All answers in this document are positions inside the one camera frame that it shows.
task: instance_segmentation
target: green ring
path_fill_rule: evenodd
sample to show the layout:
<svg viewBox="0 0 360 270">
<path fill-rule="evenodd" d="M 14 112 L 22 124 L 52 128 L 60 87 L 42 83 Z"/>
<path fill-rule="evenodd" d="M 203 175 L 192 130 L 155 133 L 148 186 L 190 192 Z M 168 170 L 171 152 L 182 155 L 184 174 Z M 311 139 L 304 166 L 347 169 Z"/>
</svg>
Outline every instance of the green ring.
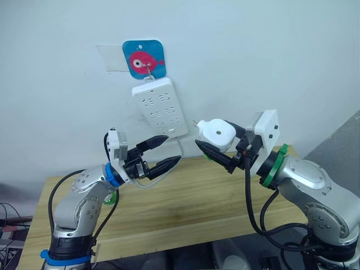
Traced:
<svg viewBox="0 0 360 270">
<path fill-rule="evenodd" d="M 113 205 L 114 203 L 116 202 L 116 192 L 113 192 L 111 194 L 111 198 L 109 200 L 104 200 L 103 201 L 103 204 L 105 205 Z"/>
<path fill-rule="evenodd" d="M 285 143 L 280 148 L 277 158 L 275 160 L 274 166 L 271 168 L 268 176 L 266 176 L 265 181 L 261 184 L 263 187 L 268 187 L 271 184 L 272 179 L 274 179 L 274 176 L 275 176 L 277 170 L 280 168 L 281 163 L 284 160 L 284 156 L 287 153 L 287 148 L 288 148 L 288 145 Z"/>
<path fill-rule="evenodd" d="M 213 161 L 211 158 L 208 157 L 207 154 L 204 154 L 204 157 L 205 157 L 207 160 L 209 160 L 209 161 Z"/>
</svg>

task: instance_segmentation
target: white cable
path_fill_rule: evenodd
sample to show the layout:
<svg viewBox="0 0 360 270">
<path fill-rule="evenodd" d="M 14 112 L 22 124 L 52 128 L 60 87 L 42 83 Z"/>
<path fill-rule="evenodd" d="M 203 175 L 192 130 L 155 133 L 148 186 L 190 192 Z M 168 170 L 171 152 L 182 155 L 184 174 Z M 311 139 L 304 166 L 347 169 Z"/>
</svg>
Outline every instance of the white cable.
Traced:
<svg viewBox="0 0 360 270">
<path fill-rule="evenodd" d="M 135 179 L 135 184 L 140 187 L 140 188 L 149 188 L 149 187 L 152 187 L 153 185 L 159 183 L 161 180 L 163 180 L 179 163 L 180 161 L 183 159 L 184 157 L 184 150 L 183 148 L 181 147 L 181 144 L 179 142 L 179 140 L 177 139 L 176 140 L 178 142 L 178 145 L 180 147 L 180 150 L 181 150 L 181 158 L 179 159 L 178 163 L 176 163 L 176 165 L 174 167 L 172 167 L 171 169 L 169 169 L 166 173 L 164 173 L 162 176 L 160 176 L 157 180 L 155 180 L 154 182 L 152 182 L 151 184 L 148 184 L 147 186 L 144 186 L 142 185 L 139 180 Z"/>
</svg>

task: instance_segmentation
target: black cable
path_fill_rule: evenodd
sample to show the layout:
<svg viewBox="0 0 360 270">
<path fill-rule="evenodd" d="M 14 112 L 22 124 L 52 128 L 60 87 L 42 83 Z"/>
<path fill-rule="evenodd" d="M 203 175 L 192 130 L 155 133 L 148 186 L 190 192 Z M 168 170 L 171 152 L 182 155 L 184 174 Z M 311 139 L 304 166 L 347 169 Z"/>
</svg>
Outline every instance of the black cable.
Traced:
<svg viewBox="0 0 360 270">
<path fill-rule="evenodd" d="M 253 204 L 251 201 L 251 176 L 250 176 L 250 163 L 251 163 L 251 158 L 249 156 L 245 156 L 244 157 L 244 164 L 245 164 L 245 197 L 246 197 L 246 208 L 247 208 L 247 214 L 249 216 L 250 219 L 250 223 L 253 227 L 253 229 L 260 235 L 265 236 L 270 243 L 272 243 L 274 246 L 278 247 L 279 249 L 284 249 L 286 251 L 292 251 L 292 252 L 299 252 L 299 251 L 306 251 L 306 250 L 312 250 L 312 249 L 318 249 L 321 248 L 322 246 L 320 245 L 314 245 L 314 246 L 306 246 L 306 247 L 298 247 L 298 248 L 293 248 L 293 247 L 286 247 L 284 245 L 279 244 L 278 242 L 276 242 L 275 240 L 273 240 L 270 235 L 273 235 L 277 232 L 289 229 L 289 228 L 293 228 L 293 227 L 301 227 L 301 228 L 305 228 L 306 230 L 309 230 L 309 227 L 301 224 L 301 223 L 289 223 L 289 224 L 285 224 L 282 226 L 279 226 L 275 229 L 269 230 L 269 231 L 263 231 L 261 230 L 258 225 L 257 222 L 255 220 L 254 217 L 254 211 L 253 211 Z"/>
<path fill-rule="evenodd" d="M 104 260 L 104 261 L 101 262 L 101 263 L 109 263 L 109 264 L 111 264 L 112 266 L 114 266 L 115 269 L 117 269 L 117 270 L 122 270 L 120 267 L 118 267 L 118 266 L 117 266 L 115 263 L 113 263 L 112 261 Z"/>
<path fill-rule="evenodd" d="M 265 202 L 263 208 L 261 209 L 260 212 L 260 227 L 263 231 L 266 230 L 265 228 L 265 212 L 268 209 L 268 207 L 270 206 L 270 204 L 273 202 L 273 200 L 275 200 L 275 198 L 277 197 L 277 195 L 279 195 L 279 190 L 275 190 L 275 192 L 270 196 L 270 198 Z"/>
<path fill-rule="evenodd" d="M 286 242 L 286 243 L 284 243 L 284 246 L 300 246 L 300 245 L 298 243 L 295 243 L 295 242 Z M 281 260 L 282 260 L 283 264 L 285 265 L 286 269 L 287 270 L 293 270 L 286 261 L 284 249 L 282 249 L 280 251 L 280 257 L 281 257 Z"/>
<path fill-rule="evenodd" d="M 110 161 L 110 155 L 109 155 L 109 151 L 108 151 L 108 149 L 107 149 L 107 143 L 106 143 L 106 140 L 107 140 L 108 135 L 109 135 L 109 133 L 106 132 L 106 134 L 105 134 L 104 137 L 103 137 L 103 146 L 104 146 L 104 148 L 105 148 L 107 160 Z"/>
<path fill-rule="evenodd" d="M 305 235 L 300 242 L 300 246 L 305 245 L 306 241 L 310 238 L 310 235 Z"/>
<path fill-rule="evenodd" d="M 44 269 L 45 269 L 45 262 L 46 262 L 46 260 L 44 260 L 43 266 L 41 266 L 41 270 L 44 270 Z"/>
<path fill-rule="evenodd" d="M 2 207 L 4 207 L 4 210 L 5 210 L 5 224 L 3 227 L 6 227 L 6 224 L 7 224 L 7 210 L 5 208 L 5 206 L 3 204 L 1 204 Z"/>
<path fill-rule="evenodd" d="M 0 251 L 6 250 L 6 248 L 7 248 L 8 246 L 10 246 L 14 241 L 15 241 L 15 240 L 12 240 L 9 244 L 7 244 L 7 245 L 6 245 L 2 250 L 0 250 Z"/>
<path fill-rule="evenodd" d="M 19 219 L 21 219 L 22 217 L 20 216 L 19 212 L 15 209 L 15 207 L 13 207 L 11 204 L 8 204 L 7 202 L 0 202 L 0 204 L 5 204 L 10 206 L 11 208 L 13 208 L 13 210 L 15 211 L 15 213 L 17 214 L 17 216 L 19 217 Z"/>
<path fill-rule="evenodd" d="M 51 236 L 54 233 L 54 218 L 53 218 L 53 215 L 52 215 L 52 199 L 54 198 L 55 192 L 65 180 L 67 180 L 69 177 L 74 176 L 74 175 L 76 175 L 78 173 L 81 173 L 83 171 L 84 170 L 77 170 L 76 172 L 72 172 L 72 173 L 69 173 L 68 175 L 64 176 L 60 181 L 58 181 L 58 183 L 55 185 L 55 187 L 51 191 L 49 201 L 48 201 L 48 205 L 47 205 L 48 215 L 49 215 L 49 222 L 50 222 L 50 229 L 51 229 Z"/>
<path fill-rule="evenodd" d="M 11 226 L 24 226 L 24 227 L 30 227 L 30 225 L 26 225 L 26 224 L 11 224 Z"/>
<path fill-rule="evenodd" d="M 91 262 L 89 260 L 85 262 L 85 269 L 86 270 L 91 270 L 92 269 L 91 268 Z"/>
<path fill-rule="evenodd" d="M 111 208 L 111 211 L 109 212 L 109 214 L 107 215 L 107 217 L 103 220 L 103 222 L 101 223 L 101 225 L 99 226 L 99 228 L 97 229 L 96 233 L 94 234 L 94 236 L 91 239 L 91 242 L 89 244 L 89 248 L 88 248 L 88 253 L 90 254 L 91 252 L 91 248 L 94 245 L 97 236 L 99 235 L 99 233 L 101 232 L 101 230 L 104 228 L 106 222 L 110 219 L 111 215 L 113 214 L 113 212 L 115 211 L 118 203 L 119 203 L 119 190 L 116 190 L 116 201 L 114 206 Z"/>
<path fill-rule="evenodd" d="M 0 267 L 0 270 L 2 270 L 2 268 L 4 267 L 4 264 L 5 264 L 5 256 L 4 255 L 2 255 L 2 253 L 0 253 L 0 255 L 4 258 L 4 260 L 2 260 L 1 258 L 0 258 L 0 262 L 1 262 L 1 267 Z"/>
</svg>

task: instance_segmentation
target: power cord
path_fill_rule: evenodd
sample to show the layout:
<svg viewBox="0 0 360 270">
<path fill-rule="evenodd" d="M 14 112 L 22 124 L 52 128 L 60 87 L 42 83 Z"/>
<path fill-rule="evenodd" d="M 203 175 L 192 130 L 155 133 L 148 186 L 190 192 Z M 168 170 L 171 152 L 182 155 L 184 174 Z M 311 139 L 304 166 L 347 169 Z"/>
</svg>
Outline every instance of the power cord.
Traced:
<svg viewBox="0 0 360 270">
<path fill-rule="evenodd" d="M 68 175 L 62 177 L 60 179 L 60 181 L 58 181 L 58 183 L 55 185 L 55 187 L 52 189 L 51 193 L 50 193 L 50 197 L 49 197 L 49 201 L 48 201 L 48 205 L 47 205 L 47 210 L 48 210 L 48 215 L 49 215 L 49 222 L 50 222 L 50 230 L 51 230 L 51 235 L 53 235 L 54 233 L 54 218 L 52 215 L 52 200 L 54 198 L 55 192 L 57 191 L 57 189 L 60 187 L 60 185 L 62 183 L 65 182 L 65 180 L 67 180 L 68 178 L 70 178 L 71 176 L 74 176 L 76 174 L 82 173 L 84 170 L 77 170 L 75 172 L 69 173 Z"/>
<path fill-rule="evenodd" d="M 295 243 L 295 242 L 286 242 L 286 243 L 284 243 L 284 246 L 300 246 L 300 245 L 298 243 Z M 282 260 L 283 264 L 285 265 L 286 269 L 287 270 L 293 270 L 286 261 L 284 249 L 282 249 L 280 251 L 280 257 L 281 257 L 281 260 Z"/>
<path fill-rule="evenodd" d="M 119 190 L 116 190 L 116 201 L 115 204 L 112 206 L 109 214 L 106 216 L 106 218 L 103 220 L 103 222 L 101 223 L 101 225 L 99 226 L 99 228 L 97 229 L 96 233 L 94 234 L 94 236 L 91 239 L 91 242 L 89 244 L 89 248 L 88 248 L 88 252 L 91 252 L 91 247 L 95 244 L 96 238 L 97 236 L 100 234 L 101 230 L 104 228 L 104 226 L 106 225 L 106 222 L 110 219 L 111 215 L 113 214 L 113 212 L 115 211 L 118 203 L 119 203 Z"/>
<path fill-rule="evenodd" d="M 135 184 L 140 187 L 140 188 L 149 188 L 149 187 L 152 187 L 154 185 L 156 185 L 157 183 L 159 183 L 161 180 L 163 180 L 179 163 L 180 161 L 183 159 L 184 157 L 184 150 L 179 142 L 179 140 L 177 139 L 176 140 L 178 145 L 179 145 L 179 148 L 180 148 L 180 151 L 181 151 L 181 158 L 179 159 L 178 163 L 176 163 L 176 165 L 174 167 L 172 167 L 171 169 L 169 169 L 166 173 L 164 173 L 162 176 L 160 176 L 157 180 L 153 181 L 151 184 L 148 184 L 147 186 L 144 186 L 142 185 L 139 180 L 135 179 L 134 182 Z"/>
<path fill-rule="evenodd" d="M 5 211 L 5 224 L 3 227 L 6 227 L 6 224 L 7 224 L 7 210 L 5 208 L 5 206 L 3 204 L 1 204 L 1 206 L 4 208 L 4 211 Z"/>
<path fill-rule="evenodd" d="M 7 202 L 0 202 L 1 205 L 5 204 L 5 205 L 8 205 L 10 206 L 16 213 L 16 215 L 18 216 L 19 219 L 21 219 L 22 217 L 20 216 L 19 212 L 16 210 L 15 207 L 13 207 L 11 204 L 7 203 Z"/>
<path fill-rule="evenodd" d="M 310 231 L 311 229 L 301 223 L 289 223 L 289 224 L 285 224 L 282 226 L 279 226 L 275 229 L 271 229 L 269 231 L 265 230 L 265 229 L 260 229 L 257 225 L 257 222 L 255 220 L 254 217 L 254 211 L 253 211 L 253 205 L 252 205 L 252 200 L 251 200 L 251 176 L 250 176 L 250 164 L 251 164 L 251 156 L 245 156 L 244 157 L 244 165 L 245 165 L 245 197 L 246 197 L 246 208 L 247 208 L 247 213 L 250 219 L 250 223 L 253 227 L 253 229 L 260 235 L 265 236 L 270 243 L 272 243 L 274 246 L 278 247 L 279 249 L 284 249 L 286 251 L 292 251 L 292 252 L 301 252 L 301 251 L 308 251 L 308 250 L 313 250 L 313 249 L 320 249 L 322 248 L 321 245 L 311 245 L 311 246 L 303 246 L 303 247 L 288 247 L 286 245 L 282 245 L 278 242 L 276 242 L 274 239 L 272 239 L 270 237 L 270 235 L 274 235 L 275 233 L 278 233 L 280 231 L 289 229 L 289 228 L 294 228 L 294 227 L 300 227 L 300 228 L 305 228 L 307 231 Z M 276 194 L 277 192 L 275 192 L 273 194 L 273 196 L 269 199 L 268 204 L 265 205 L 269 205 L 271 203 L 271 201 L 273 199 L 275 199 L 275 197 L 277 196 Z"/>
<path fill-rule="evenodd" d="M 2 255 L 2 253 L 0 253 L 0 255 L 2 256 L 3 259 L 0 258 L 0 270 L 2 270 L 4 264 L 5 264 L 5 256 Z"/>
<path fill-rule="evenodd" d="M 109 135 L 109 133 L 106 132 L 106 134 L 103 137 L 103 147 L 105 148 L 107 160 L 110 161 L 110 155 L 109 155 L 109 151 L 107 149 L 107 144 L 106 144 L 106 140 L 107 140 L 108 135 Z"/>
<path fill-rule="evenodd" d="M 104 264 L 104 263 L 107 263 L 107 264 L 111 264 L 113 267 L 115 267 L 115 269 L 117 269 L 117 270 L 122 270 L 119 266 L 117 266 L 115 263 L 113 263 L 112 261 L 110 261 L 110 260 L 104 260 L 103 262 L 101 262 L 101 263 L 99 263 L 98 265 L 97 265 L 97 267 L 94 267 L 94 269 L 100 269 L 100 267 L 102 267 L 102 264 Z"/>
</svg>

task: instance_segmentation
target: electrical outlet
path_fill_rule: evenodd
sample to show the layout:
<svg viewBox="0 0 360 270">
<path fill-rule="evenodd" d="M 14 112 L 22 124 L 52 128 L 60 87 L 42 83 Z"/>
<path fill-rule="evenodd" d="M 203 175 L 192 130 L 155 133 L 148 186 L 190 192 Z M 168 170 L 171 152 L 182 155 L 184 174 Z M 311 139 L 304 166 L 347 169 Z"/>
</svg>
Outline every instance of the electrical outlet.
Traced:
<svg viewBox="0 0 360 270">
<path fill-rule="evenodd" d="M 157 135 L 178 137 L 188 132 L 172 81 L 162 78 L 136 86 L 132 96 Z"/>
</svg>

